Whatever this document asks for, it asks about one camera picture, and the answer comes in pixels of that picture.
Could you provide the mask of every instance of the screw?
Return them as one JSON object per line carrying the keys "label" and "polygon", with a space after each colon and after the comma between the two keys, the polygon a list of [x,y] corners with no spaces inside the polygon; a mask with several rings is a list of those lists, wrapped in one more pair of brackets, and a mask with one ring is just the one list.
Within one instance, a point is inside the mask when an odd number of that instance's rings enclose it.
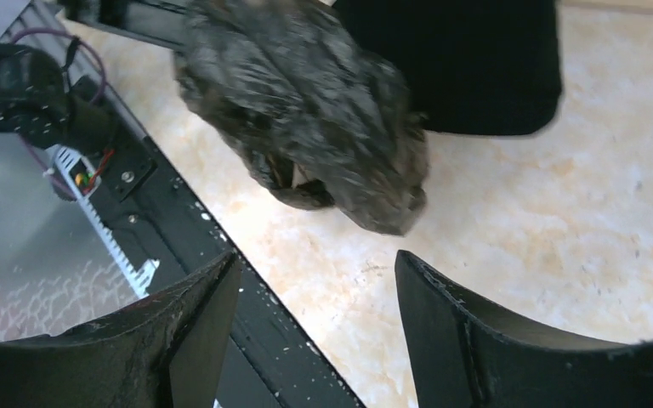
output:
{"label": "screw", "polygon": [[122,173],[122,181],[124,183],[131,183],[133,181],[133,172]]}

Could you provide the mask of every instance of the cable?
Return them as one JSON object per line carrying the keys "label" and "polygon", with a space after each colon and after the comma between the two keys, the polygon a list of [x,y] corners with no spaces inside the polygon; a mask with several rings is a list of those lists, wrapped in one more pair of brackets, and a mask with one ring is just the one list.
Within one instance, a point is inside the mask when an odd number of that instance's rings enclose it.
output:
{"label": "cable", "polygon": [[[66,31],[61,31],[61,30],[55,30],[53,28],[48,28],[48,27],[33,27],[33,28],[26,28],[22,31],[17,32],[13,37],[11,37],[11,43],[16,44],[18,41],[20,41],[24,37],[32,36],[34,34],[49,34],[52,36],[57,36],[57,37],[64,37],[64,38],[69,38],[71,40],[74,40],[77,38],[77,36],[74,36],[73,34],[70,34]],[[101,59],[99,56],[99,53],[96,52],[94,48],[92,48],[90,45],[83,41],[79,41],[79,46],[84,47],[89,54],[94,58],[94,61],[96,62],[96,65],[99,66],[99,74],[101,76],[101,80],[99,82],[99,87],[96,90],[96,94],[91,98],[89,103],[95,103],[98,102],[105,93],[106,90],[106,68],[104,67],[104,61]],[[34,148],[26,142],[26,140],[23,138],[23,136],[19,136],[19,139],[21,140],[21,143],[26,147],[26,150],[28,150],[29,155],[34,159],[34,161],[38,164],[38,166],[41,168],[43,175],[46,177],[50,178],[51,183],[56,186],[59,190],[62,190],[66,196],[68,196],[71,199],[76,199],[74,196],[74,193],[69,189],[69,187],[64,184],[61,180],[57,179],[49,169],[49,166],[41,160],[41,157],[38,156]]]}

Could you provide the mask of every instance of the marble surface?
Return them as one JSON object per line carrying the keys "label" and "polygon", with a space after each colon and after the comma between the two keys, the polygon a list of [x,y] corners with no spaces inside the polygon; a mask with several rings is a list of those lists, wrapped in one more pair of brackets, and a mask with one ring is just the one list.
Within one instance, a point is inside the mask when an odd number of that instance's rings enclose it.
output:
{"label": "marble surface", "polygon": [[561,9],[566,97],[535,139],[430,134],[429,210],[406,238],[300,212],[191,115],[165,49],[69,27],[237,245],[369,406],[417,406],[393,264],[415,252],[521,314],[653,338],[653,16]]}

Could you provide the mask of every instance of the crumpled plastic bag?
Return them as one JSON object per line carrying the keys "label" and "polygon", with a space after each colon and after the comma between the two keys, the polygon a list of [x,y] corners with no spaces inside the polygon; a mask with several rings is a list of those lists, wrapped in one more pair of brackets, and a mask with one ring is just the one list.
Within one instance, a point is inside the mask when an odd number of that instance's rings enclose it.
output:
{"label": "crumpled plastic bag", "polygon": [[174,53],[181,98],[251,176],[289,206],[336,206],[366,230],[404,235],[426,205],[429,163],[394,66],[361,50],[317,0],[187,7]]}

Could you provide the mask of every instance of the purple cable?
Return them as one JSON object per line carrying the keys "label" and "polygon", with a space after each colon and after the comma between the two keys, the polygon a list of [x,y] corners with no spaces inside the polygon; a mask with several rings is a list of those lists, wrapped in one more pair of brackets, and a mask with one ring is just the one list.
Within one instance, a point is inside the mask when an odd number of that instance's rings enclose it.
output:
{"label": "purple cable", "polygon": [[[23,31],[17,32],[12,38],[11,38],[11,43],[17,43],[19,40],[21,40],[24,37],[28,37],[34,34],[49,34],[52,36],[57,36],[57,37],[64,37],[64,38],[69,38],[69,39],[74,39],[76,36],[69,34],[66,31],[60,31],[60,30],[55,30],[53,28],[47,28],[47,27],[35,27],[35,28],[27,28],[24,29]],[[104,96],[104,92],[106,90],[106,68],[104,68],[104,61],[101,60],[101,57],[99,57],[99,54],[96,52],[95,49],[93,49],[90,45],[86,44],[85,42],[81,42],[79,44],[80,47],[84,47],[87,49],[88,53],[91,54],[91,56],[94,58],[96,61],[96,65],[99,66],[99,71],[101,75],[101,82],[99,83],[99,88],[96,90],[96,94],[94,95],[93,98],[91,98],[91,101],[89,103],[94,103],[101,99],[101,97]],[[43,162],[41,157],[38,156],[38,154],[34,151],[33,147],[31,147],[28,142],[24,139],[23,136],[19,136],[19,139],[21,140],[21,143],[26,147],[26,150],[28,150],[29,155],[33,157],[34,161],[38,164],[38,166],[41,168],[42,172],[44,175],[48,175],[49,178],[51,179],[51,183],[58,187],[60,190],[62,190],[67,196],[70,198],[76,198],[74,197],[74,194],[71,192],[71,189],[61,182],[61,180],[57,179],[54,177],[53,174],[48,174],[49,168],[48,165]]]}

